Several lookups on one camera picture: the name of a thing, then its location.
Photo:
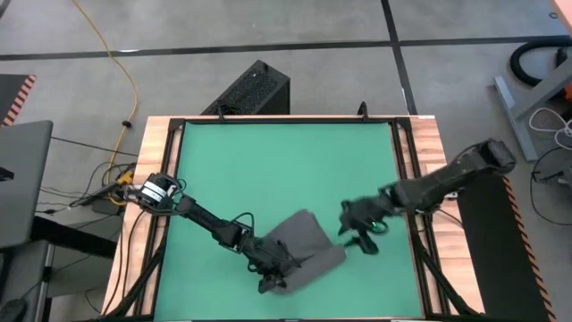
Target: wooden table edge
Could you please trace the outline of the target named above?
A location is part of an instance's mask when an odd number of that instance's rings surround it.
[[[416,143],[416,152],[417,155],[419,157],[419,163],[422,165],[422,173],[426,173],[428,171],[427,168],[423,168],[423,165],[428,165],[425,162],[425,159],[422,158],[421,154],[423,153],[424,150],[424,141],[423,141],[423,136],[426,136],[426,134],[419,134],[417,136],[415,136],[415,131],[416,130],[422,130],[422,131],[427,131],[427,129],[431,128],[432,126],[434,127],[434,129],[436,130],[436,139],[438,139],[438,144],[440,146],[440,157],[439,159],[441,160],[440,163],[445,164],[445,157],[444,157],[444,153],[442,151],[442,144],[441,144],[441,137],[439,136],[439,131],[436,125],[436,121],[435,121],[435,117],[433,115],[369,115],[369,118],[371,119],[381,119],[381,118],[395,118],[395,117],[399,117],[399,118],[403,118],[403,117],[408,117],[411,120],[412,123],[412,127],[414,130],[414,137],[415,137],[415,143]],[[164,148],[165,148],[165,143],[166,143],[166,137],[167,137],[167,132],[168,132],[168,127],[169,127],[169,122],[172,119],[187,119],[187,120],[215,120],[218,118],[218,116],[216,115],[169,115],[169,116],[149,116],[147,119],[147,125],[146,125],[146,129],[145,129],[145,133],[143,135],[143,140],[141,143],[141,147],[139,150],[139,157],[138,157],[138,161],[137,161],[137,168],[134,174],[134,183],[135,184],[141,184],[145,181],[145,179],[148,177],[149,174],[153,173],[153,172],[159,172],[161,169],[161,163],[163,161],[163,156],[164,156]],[[316,119],[316,118],[327,118],[327,119],[360,119],[363,118],[362,115],[228,115],[225,116],[226,119],[228,120],[232,120],[232,119],[252,119],[252,120],[256,120],[256,119]],[[426,129],[421,129],[420,124],[421,123],[425,123],[425,124],[429,124],[427,122],[433,123],[434,125],[431,125],[429,127],[427,127]],[[402,138],[402,143],[401,146],[404,148],[404,156],[407,158],[407,151],[408,148],[406,146],[404,146],[404,143],[407,144],[407,142],[403,142],[404,140],[404,136],[401,136]],[[433,137],[431,138],[432,140],[432,144],[435,144],[435,137],[433,134]],[[172,154],[171,154],[171,161],[170,161],[170,174],[174,173],[174,164],[175,162],[173,162],[176,157],[177,157],[177,153],[178,153],[178,149],[177,148],[173,148],[172,149]],[[454,205],[449,204],[448,205],[448,210],[450,212],[453,212],[454,215],[456,215],[459,219],[460,216],[458,214],[458,208],[456,203],[454,203]],[[125,261],[126,261],[126,246],[127,246],[127,237],[129,236],[129,232],[132,229],[133,223],[135,221],[135,218],[137,217],[137,215],[139,214],[139,208],[134,205],[134,204],[129,204],[126,208],[125,211],[125,215],[124,215],[124,223],[123,223],[123,234],[122,234],[122,238],[123,238],[123,267],[122,267],[122,273],[121,275],[119,275],[119,286],[117,287],[117,292],[115,294],[115,297],[110,305],[110,309],[107,311],[111,311],[112,309],[115,308],[115,306],[120,302],[122,296],[122,284],[123,284],[123,278],[125,275]],[[129,273],[127,274],[127,287],[126,289],[129,290],[130,287],[132,286],[132,284],[135,282],[135,280],[139,277],[141,268],[142,268],[142,262],[143,262],[143,254],[145,251],[145,247],[146,247],[146,242],[147,242],[147,235],[148,235],[148,231],[149,231],[149,224],[150,224],[150,216],[144,215],[138,222],[138,225],[136,227],[135,232],[133,233],[133,243],[131,244],[131,250],[130,250],[130,269],[129,269]],[[439,224],[439,229],[435,231],[435,239],[438,243],[439,246],[439,240],[440,240],[440,236],[439,236],[439,232],[443,229],[445,229],[446,231],[449,231],[448,228],[444,228],[446,227],[446,225],[442,225],[442,223]],[[468,263],[471,263],[470,261],[470,254],[468,253],[468,247],[467,247],[467,240],[465,238],[464,232],[461,230],[460,232],[458,232],[459,234],[459,238],[458,238],[458,242],[460,242],[459,247],[466,249],[467,252],[466,254],[463,254],[462,256],[458,257],[458,258],[453,258],[453,259],[468,259]],[[107,289],[105,292],[105,300],[104,300],[104,305],[103,308],[105,308],[108,304],[108,302],[110,301],[110,299],[112,298],[112,294],[114,292],[115,289],[115,285],[117,283],[117,279],[118,279],[118,273],[119,273],[119,257],[120,257],[120,251],[119,251],[119,243],[118,243],[118,249],[115,252],[115,257],[114,257],[114,262],[112,265],[112,270],[111,270],[111,274],[110,274],[110,278],[108,281],[108,285],[107,285]],[[447,255],[443,255],[440,252],[440,260],[449,260],[451,259],[451,257],[447,257]],[[478,291],[478,286],[476,284],[476,279],[475,279],[475,272],[473,269],[472,264],[470,264],[470,267],[465,267],[465,270],[469,269],[470,272],[467,274],[469,275],[469,277],[467,277],[469,280],[468,281],[464,281],[463,284],[463,289],[466,290],[465,292],[461,292],[459,291],[459,293],[461,293],[461,295],[464,295],[464,293],[470,293],[471,296],[469,299],[466,298],[467,303],[472,306],[474,309],[482,311],[482,301],[480,298],[480,293]],[[443,272],[445,272],[445,274],[447,275],[447,268],[443,267]],[[144,307],[143,307],[143,314],[148,314],[150,313],[151,310],[151,302],[153,301],[153,293],[152,291],[155,289],[155,283],[156,283],[156,273],[154,274],[154,276],[152,276],[152,278],[149,279],[149,282],[147,283],[147,292],[145,294],[145,301],[144,301]],[[451,280],[451,283],[454,286],[458,286],[459,285],[459,281],[455,281],[455,279]],[[440,311],[439,308],[439,304],[438,304],[438,299],[436,297],[436,289],[434,288],[433,285],[433,291],[431,292],[431,301],[433,304],[433,310],[435,311]]]

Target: green mat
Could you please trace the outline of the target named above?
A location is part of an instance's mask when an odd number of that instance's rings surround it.
[[[341,201],[397,179],[387,124],[187,123],[180,158],[185,193],[225,219],[252,212],[257,236],[305,208],[333,242],[345,242],[348,234],[336,234]],[[374,237],[377,256],[348,249],[341,266],[307,287],[261,295],[244,256],[175,217],[155,320],[421,317],[405,219],[387,223]]]

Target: wooden table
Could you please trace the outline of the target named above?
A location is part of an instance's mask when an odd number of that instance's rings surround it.
[[[167,138],[167,129],[169,122],[172,118],[193,118],[193,119],[215,119],[217,116],[151,116],[147,120],[147,127],[145,129],[145,134],[143,135],[143,141],[141,144],[141,149],[139,152],[139,159],[137,162],[137,169],[134,176],[134,184],[142,184],[151,173],[160,172],[161,163],[163,160],[164,147]],[[227,116],[232,117],[250,117],[250,118],[268,118],[267,115],[249,115],[249,116]],[[280,115],[274,117],[288,118],[291,115]],[[306,117],[306,118],[317,118],[317,117],[340,117],[340,118],[350,118],[361,116],[353,115],[339,115],[339,116],[324,116],[324,115],[297,115],[296,117]],[[412,130],[415,137],[417,157],[419,159],[419,164],[421,167],[422,174],[428,174],[444,165],[446,165],[445,155],[443,153],[443,146],[441,143],[441,137],[439,135],[439,130],[437,128],[437,122],[434,116],[410,116]],[[412,167],[410,158],[408,156],[408,144],[405,139],[405,135],[400,135],[401,146],[403,147],[404,157],[406,159],[406,166],[408,168],[408,175],[412,177]],[[175,132],[175,138],[173,142],[174,147],[178,147],[181,138],[181,133]],[[168,173],[174,173],[174,165],[177,159],[178,149],[173,148],[171,159],[169,163]],[[460,220],[460,215],[458,212],[457,203],[454,201],[445,201],[442,208],[454,215]],[[137,218],[140,210],[137,205],[129,204],[125,211],[125,216],[123,219],[122,228],[122,246],[123,246],[123,265],[122,271],[119,271],[119,257],[120,251],[119,246],[115,252],[114,264],[112,267],[111,275],[109,278],[109,284],[107,285],[107,291],[105,293],[104,308],[107,303],[111,300],[112,294],[114,292],[117,279],[120,279],[117,294],[111,302],[111,311],[121,300],[121,294],[123,291],[123,279],[125,277],[125,261],[127,259],[127,239],[129,237],[130,231],[133,229],[133,223]],[[138,222],[138,225],[134,228],[131,247],[130,247],[130,265],[129,271],[127,272],[127,292],[132,284],[139,277],[142,263],[143,254],[146,248],[147,234],[150,225],[150,216],[143,216]],[[454,222],[452,222],[446,216],[435,215],[433,220],[433,230],[435,232],[435,240],[438,247],[439,257],[442,265],[442,272],[447,276],[452,285],[455,287],[457,292],[465,299],[467,304],[473,309],[483,312],[483,303],[481,302],[481,295],[476,283],[475,271],[473,269],[473,264],[471,262],[471,256],[467,246],[467,240],[465,238],[465,233],[458,227]],[[163,233],[163,229],[159,228],[157,230],[158,234]],[[429,285],[431,290],[431,301],[433,304],[433,311],[439,312],[441,308],[439,307],[439,301],[436,292],[436,285],[434,280],[429,273],[426,271]],[[155,291],[156,285],[156,272],[151,276],[147,283],[147,290],[145,293],[145,300],[143,305],[143,314],[148,314],[151,311],[151,304],[153,300],[153,293]]]
[[[572,34],[572,2],[569,0],[552,0],[552,6],[556,9],[558,17]]]

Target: concrete floor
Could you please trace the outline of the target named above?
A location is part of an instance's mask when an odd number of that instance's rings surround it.
[[[296,44],[391,39],[379,0],[80,0],[115,50],[178,47]],[[390,0],[400,40],[509,38],[566,35],[552,19],[548,0]],[[101,44],[71,0],[12,1],[0,19],[0,56],[101,51]],[[529,239],[560,320],[572,307],[571,227],[549,224],[534,214],[528,196],[531,166],[525,163],[492,78],[507,76],[514,93],[526,90],[509,77],[507,62],[520,44],[402,47],[405,71],[419,114],[435,114],[447,158],[489,137],[507,142],[518,158],[509,175]],[[545,75],[553,51],[524,59],[527,68]],[[391,47],[283,50],[267,52],[150,55],[124,57],[137,82],[140,109],[122,145],[137,154],[145,120],[155,114],[199,114],[256,59],[289,75],[293,114],[354,114],[365,100],[372,114],[407,114],[398,65]],[[130,87],[106,58],[0,61],[1,73],[38,76],[17,123],[50,119],[54,135],[113,148],[121,120],[132,104]],[[52,140],[43,184],[82,191],[108,152]],[[120,156],[119,162],[134,161]],[[41,201],[61,202],[42,194]],[[572,222],[569,191],[535,188],[546,216]],[[55,220],[77,224],[99,218],[86,209],[63,212]],[[90,231],[109,237],[119,220]],[[56,266],[81,256],[58,250]],[[91,258],[60,274],[52,294],[88,293],[101,307],[111,263]],[[57,298],[54,322],[96,316],[83,293]]]

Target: black hose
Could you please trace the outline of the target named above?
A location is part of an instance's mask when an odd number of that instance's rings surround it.
[[[556,67],[566,60],[566,51],[565,48],[572,47],[572,39],[547,39],[547,40],[538,40],[524,44],[523,46],[517,48],[514,53],[510,56],[510,70],[518,78],[520,81],[524,82],[530,86],[536,86],[542,80],[537,79],[534,76],[529,75],[525,72],[520,64],[520,57],[525,53],[537,49],[537,48],[546,48],[546,47],[558,47],[559,52],[557,53],[556,59]],[[555,95],[555,97],[564,97],[565,93],[564,90],[559,92]]]

